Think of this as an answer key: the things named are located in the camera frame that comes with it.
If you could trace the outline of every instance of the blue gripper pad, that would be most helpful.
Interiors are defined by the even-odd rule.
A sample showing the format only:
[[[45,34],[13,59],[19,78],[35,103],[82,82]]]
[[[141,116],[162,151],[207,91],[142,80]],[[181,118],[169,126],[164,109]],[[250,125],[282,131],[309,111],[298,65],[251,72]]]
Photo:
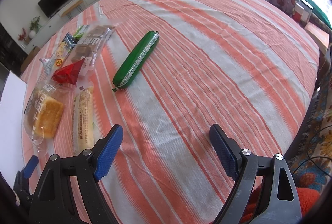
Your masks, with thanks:
[[[240,147],[233,139],[226,136],[218,124],[214,124],[210,127],[209,136],[211,144],[218,155],[226,175],[231,177],[233,181],[236,181],[240,174]]]
[[[102,177],[108,174],[115,155],[117,154],[117,151],[122,143],[122,139],[123,129],[121,126],[118,126],[97,158],[97,167],[94,173],[97,181],[101,180]]]
[[[34,169],[37,167],[39,163],[39,159],[37,156],[32,155],[29,159],[26,166],[23,168],[23,176],[24,178],[30,178],[32,173],[34,172]]]

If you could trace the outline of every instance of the cable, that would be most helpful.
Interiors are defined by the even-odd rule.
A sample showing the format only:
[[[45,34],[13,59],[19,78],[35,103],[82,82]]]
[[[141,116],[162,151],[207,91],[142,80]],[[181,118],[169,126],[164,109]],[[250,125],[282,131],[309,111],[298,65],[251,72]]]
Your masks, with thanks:
[[[308,144],[310,144],[311,143],[311,141],[313,140],[313,138],[318,134],[318,133],[320,133],[322,130],[325,130],[326,128],[329,128],[329,127],[332,127],[332,125],[329,125],[329,126],[326,126],[326,127],[324,127],[324,128],[322,128],[322,129],[320,129],[318,132],[316,132],[316,134],[313,136],[313,137],[311,137],[311,139],[310,139],[310,141],[309,141],[309,143]],[[317,159],[317,158],[322,158],[322,159],[329,159],[330,161],[332,161],[332,158],[329,158],[329,157],[323,157],[323,156],[317,156],[317,157],[311,157],[311,156],[309,156],[309,153],[308,153],[308,147],[307,147],[307,149],[306,149],[306,153],[307,153],[307,156],[308,156],[308,159],[307,160],[305,160],[305,161],[303,161],[296,169],[295,169],[295,171],[292,173],[292,175],[304,164],[304,163],[306,163],[307,161],[311,161],[320,171],[322,171],[324,174],[326,174],[327,176],[329,176],[330,178],[332,178],[332,176],[331,175],[329,175],[326,171],[324,171],[322,168],[320,168],[314,161],[313,161],[313,159]]]
[[[294,170],[294,172],[292,172],[292,175],[293,174],[295,174],[295,172],[298,170],[298,168],[300,168],[304,163],[306,163],[307,161],[309,161],[309,160],[313,160],[313,159],[318,159],[318,158],[322,158],[322,159],[329,159],[329,160],[331,160],[332,161],[332,159],[331,158],[329,158],[329,157],[323,157],[323,156],[317,156],[317,157],[312,157],[312,158],[309,158],[309,159],[307,159],[307,160],[305,160],[305,161],[303,161],[295,170]]]

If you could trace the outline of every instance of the snack wrapper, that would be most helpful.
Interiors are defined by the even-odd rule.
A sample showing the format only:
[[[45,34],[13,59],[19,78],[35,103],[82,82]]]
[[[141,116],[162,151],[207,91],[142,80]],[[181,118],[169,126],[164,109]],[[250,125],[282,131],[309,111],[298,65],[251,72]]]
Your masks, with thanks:
[[[79,92],[74,98],[73,109],[73,153],[78,155],[84,149],[93,148],[93,86]]]
[[[67,33],[62,42],[59,43],[51,58],[39,59],[42,62],[44,70],[48,76],[61,67],[62,63],[76,45],[76,42],[77,40]]]
[[[52,79],[58,83],[69,83],[75,85],[84,61],[85,58],[82,58],[80,61],[56,70],[52,76]]]
[[[80,76],[91,76],[96,68],[96,60],[100,56],[101,51],[119,25],[119,21],[106,20],[98,21],[91,24],[89,29],[78,41],[64,65],[69,65],[85,58],[83,66],[80,70]]]
[[[69,89],[41,82],[36,85],[24,110],[24,129],[38,150],[44,139],[57,132]]]

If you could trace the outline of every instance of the cardboard box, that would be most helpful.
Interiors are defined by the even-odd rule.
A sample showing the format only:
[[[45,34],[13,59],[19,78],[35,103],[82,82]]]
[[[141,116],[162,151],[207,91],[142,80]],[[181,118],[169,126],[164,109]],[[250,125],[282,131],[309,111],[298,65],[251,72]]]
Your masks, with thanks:
[[[329,48],[329,34],[310,22],[305,26],[304,30],[315,41],[319,50],[326,55]]]
[[[38,46],[36,46],[34,49],[31,50],[30,54],[27,56],[27,58],[21,65],[21,73],[23,73],[25,71],[25,69],[28,67],[28,65],[31,63],[31,61],[38,54],[39,51],[40,51],[40,49]]]

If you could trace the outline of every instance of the orange and white striped tablecloth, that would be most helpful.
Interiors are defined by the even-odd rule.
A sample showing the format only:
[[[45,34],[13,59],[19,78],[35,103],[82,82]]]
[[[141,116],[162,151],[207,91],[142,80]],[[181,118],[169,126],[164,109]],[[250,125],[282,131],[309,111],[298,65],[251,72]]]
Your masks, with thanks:
[[[72,19],[40,50],[22,75],[28,99],[49,57],[67,32],[104,18],[125,18],[91,77],[97,137],[113,124],[123,143],[102,192],[119,223],[210,223],[233,182],[210,144],[218,123],[241,148],[285,153],[313,93],[318,47],[283,12],[264,0],[100,0]],[[149,30],[160,42],[132,85],[114,93],[112,79]],[[31,178],[34,190],[48,157],[72,156],[72,104]],[[23,131],[24,158],[35,149]],[[87,213],[73,180],[76,203]]]

